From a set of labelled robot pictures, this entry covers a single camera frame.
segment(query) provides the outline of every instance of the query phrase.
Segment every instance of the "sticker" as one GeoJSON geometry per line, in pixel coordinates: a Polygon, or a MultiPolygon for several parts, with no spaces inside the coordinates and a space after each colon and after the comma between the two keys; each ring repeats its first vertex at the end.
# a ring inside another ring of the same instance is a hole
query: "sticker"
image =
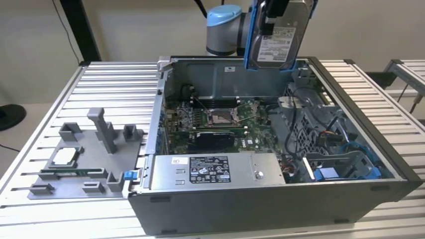
{"type": "Polygon", "coordinates": [[[191,157],[191,183],[229,183],[231,168],[227,156],[191,157]]]}
{"type": "Polygon", "coordinates": [[[236,67],[235,66],[227,66],[224,68],[224,72],[235,72],[236,71],[236,67]]]}
{"type": "Polygon", "coordinates": [[[263,36],[257,61],[287,61],[295,31],[295,27],[275,27],[273,35],[263,36]]]}
{"type": "Polygon", "coordinates": [[[67,177],[67,176],[79,176],[78,173],[70,172],[70,173],[55,173],[59,177],[67,177]]]}
{"type": "Polygon", "coordinates": [[[188,164],[188,157],[174,157],[172,164],[188,164]]]}

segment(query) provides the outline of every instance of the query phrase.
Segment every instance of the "blue latch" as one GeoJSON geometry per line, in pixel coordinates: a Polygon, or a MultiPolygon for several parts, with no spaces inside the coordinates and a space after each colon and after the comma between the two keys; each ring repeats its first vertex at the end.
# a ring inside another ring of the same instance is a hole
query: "blue latch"
{"type": "Polygon", "coordinates": [[[316,181],[335,180],[340,178],[340,175],[335,168],[319,168],[313,172],[316,181]]]}
{"type": "Polygon", "coordinates": [[[364,177],[365,179],[380,179],[381,172],[377,167],[373,167],[369,174],[364,177]]]}
{"type": "Polygon", "coordinates": [[[136,180],[139,176],[139,173],[135,171],[127,171],[124,173],[124,180],[136,180]]]}

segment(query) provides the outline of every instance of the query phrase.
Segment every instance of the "black pole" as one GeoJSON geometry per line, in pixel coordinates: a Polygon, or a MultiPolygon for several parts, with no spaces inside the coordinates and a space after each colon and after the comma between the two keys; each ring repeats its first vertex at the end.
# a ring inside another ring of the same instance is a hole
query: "black pole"
{"type": "Polygon", "coordinates": [[[102,61],[83,0],[60,0],[84,61],[102,61]]]}

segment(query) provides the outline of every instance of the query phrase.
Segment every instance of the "barcode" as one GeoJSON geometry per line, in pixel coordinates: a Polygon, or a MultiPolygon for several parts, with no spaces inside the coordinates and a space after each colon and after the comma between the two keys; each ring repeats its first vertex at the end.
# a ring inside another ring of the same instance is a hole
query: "barcode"
{"type": "Polygon", "coordinates": [[[273,55],[273,52],[265,52],[265,51],[263,51],[263,52],[260,52],[260,56],[272,56],[273,55]]]}
{"type": "Polygon", "coordinates": [[[275,61],[284,61],[287,59],[287,55],[284,55],[283,57],[273,57],[275,61]]]}

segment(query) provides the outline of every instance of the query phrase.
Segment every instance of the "power supply label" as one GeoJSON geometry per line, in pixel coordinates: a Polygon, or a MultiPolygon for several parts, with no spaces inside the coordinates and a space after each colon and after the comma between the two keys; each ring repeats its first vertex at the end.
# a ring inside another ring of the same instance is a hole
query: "power supply label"
{"type": "Polygon", "coordinates": [[[231,168],[227,156],[191,157],[191,183],[229,183],[231,168]]]}

